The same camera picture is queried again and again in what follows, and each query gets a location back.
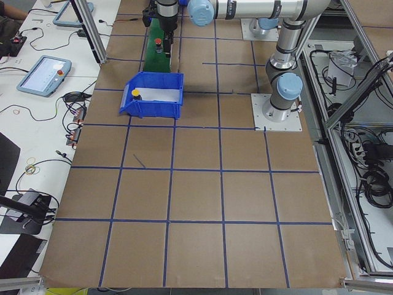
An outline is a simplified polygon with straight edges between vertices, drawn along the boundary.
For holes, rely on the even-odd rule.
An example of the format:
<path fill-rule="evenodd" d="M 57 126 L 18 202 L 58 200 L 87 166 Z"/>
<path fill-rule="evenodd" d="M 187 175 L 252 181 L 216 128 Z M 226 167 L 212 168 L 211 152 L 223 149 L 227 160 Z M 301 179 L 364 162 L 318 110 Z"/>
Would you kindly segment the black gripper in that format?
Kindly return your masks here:
<path fill-rule="evenodd" d="M 155 3 L 160 28 L 164 31 L 163 51 L 165 56 L 170 58 L 173 45 L 173 31 L 177 28 L 178 0 L 156 0 Z"/>

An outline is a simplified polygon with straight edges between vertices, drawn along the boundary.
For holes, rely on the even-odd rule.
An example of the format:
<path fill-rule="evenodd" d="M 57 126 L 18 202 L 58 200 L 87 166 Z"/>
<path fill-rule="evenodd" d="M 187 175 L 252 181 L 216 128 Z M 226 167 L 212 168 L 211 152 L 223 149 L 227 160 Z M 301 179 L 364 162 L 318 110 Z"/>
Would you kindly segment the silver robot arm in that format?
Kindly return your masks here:
<path fill-rule="evenodd" d="M 249 24 L 249 30 L 255 35 L 265 35 L 279 25 L 278 18 L 253 18 Z"/>
<path fill-rule="evenodd" d="M 300 96 L 303 82 L 291 69 L 295 51 L 307 20 L 319 16 L 328 1 L 188 1 L 187 9 L 196 26 L 207 26 L 215 19 L 282 19 L 276 50 L 266 64 L 273 93 L 262 107 L 272 122 L 285 121 L 294 101 Z"/>

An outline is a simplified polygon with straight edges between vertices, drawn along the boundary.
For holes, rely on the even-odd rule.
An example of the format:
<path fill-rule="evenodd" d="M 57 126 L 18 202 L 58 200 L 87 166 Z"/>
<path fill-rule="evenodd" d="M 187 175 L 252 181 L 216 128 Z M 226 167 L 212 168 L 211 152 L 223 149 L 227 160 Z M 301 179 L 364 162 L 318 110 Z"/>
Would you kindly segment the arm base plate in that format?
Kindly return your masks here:
<path fill-rule="evenodd" d="M 269 93 L 252 93 L 252 111 L 254 128 L 261 132 L 301 132 L 302 125 L 295 102 L 288 110 L 278 110 L 273 107 Z"/>
<path fill-rule="evenodd" d="M 278 18 L 242 18 L 241 28 L 246 41 L 276 42 L 280 25 Z"/>

